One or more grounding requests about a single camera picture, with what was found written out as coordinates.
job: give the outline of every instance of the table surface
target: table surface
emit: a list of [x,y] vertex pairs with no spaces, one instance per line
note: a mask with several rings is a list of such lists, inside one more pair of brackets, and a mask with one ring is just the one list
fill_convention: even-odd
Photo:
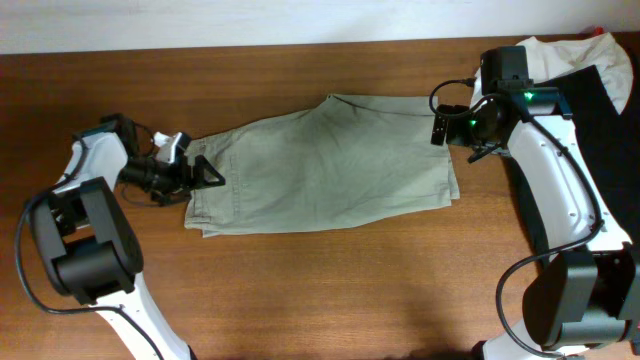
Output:
[[[543,37],[558,39],[571,37]],[[620,34],[640,50],[640,33]],[[523,37],[116,51],[0,57],[0,358],[126,359],[97,315],[45,315],[14,270],[12,235],[23,201],[60,176],[73,132],[122,112],[194,138],[318,105],[328,93],[424,96],[469,77],[485,50]],[[465,104],[467,88],[441,102]],[[466,163],[451,148],[461,199],[441,210],[354,229],[203,239],[185,205],[120,199],[145,256],[145,278],[173,329],[200,359],[381,359],[467,350],[502,332],[494,292],[530,254],[503,161]],[[144,194],[131,190],[132,197]],[[47,282],[25,235],[25,266],[42,299],[75,306]],[[533,266],[505,293],[520,316]],[[631,359],[627,343],[592,351]]]

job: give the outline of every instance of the white fabric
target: white fabric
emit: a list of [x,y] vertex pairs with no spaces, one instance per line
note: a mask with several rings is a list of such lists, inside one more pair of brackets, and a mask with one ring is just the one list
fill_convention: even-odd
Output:
[[227,185],[197,190],[185,227],[218,234],[349,228],[451,205],[449,149],[424,97],[331,95],[320,106],[195,140]]
[[[595,65],[607,95],[618,114],[624,110],[633,85],[633,67],[629,56],[609,33],[579,41],[544,43],[530,37],[518,43],[527,49],[529,77],[544,82]],[[480,70],[471,105],[482,97]]]

